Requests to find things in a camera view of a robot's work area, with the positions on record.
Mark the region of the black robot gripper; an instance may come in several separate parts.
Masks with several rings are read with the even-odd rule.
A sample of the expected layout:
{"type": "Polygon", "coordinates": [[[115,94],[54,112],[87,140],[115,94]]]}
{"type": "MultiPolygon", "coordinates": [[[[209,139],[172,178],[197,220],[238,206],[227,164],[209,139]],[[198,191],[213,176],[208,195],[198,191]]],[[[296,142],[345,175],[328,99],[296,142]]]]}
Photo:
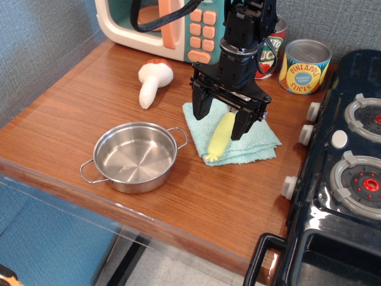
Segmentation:
{"type": "Polygon", "coordinates": [[[238,48],[221,40],[220,60],[216,65],[193,63],[192,86],[193,115],[197,120],[208,115],[213,99],[236,109],[231,140],[238,141],[255,121],[267,115],[271,97],[256,83],[257,70],[265,42],[255,43],[250,49],[238,48]]]}

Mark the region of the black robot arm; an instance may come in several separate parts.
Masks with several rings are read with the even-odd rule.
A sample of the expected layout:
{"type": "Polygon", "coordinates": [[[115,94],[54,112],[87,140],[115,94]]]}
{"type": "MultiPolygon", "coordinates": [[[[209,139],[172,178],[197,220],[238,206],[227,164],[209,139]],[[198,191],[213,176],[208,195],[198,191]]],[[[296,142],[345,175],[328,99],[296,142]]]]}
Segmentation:
{"type": "Polygon", "coordinates": [[[203,119],[215,98],[236,109],[231,139],[239,140],[265,118],[271,97],[256,83],[260,59],[275,32],[276,1],[226,1],[225,32],[217,65],[195,62],[191,78],[193,115],[203,119]]]}

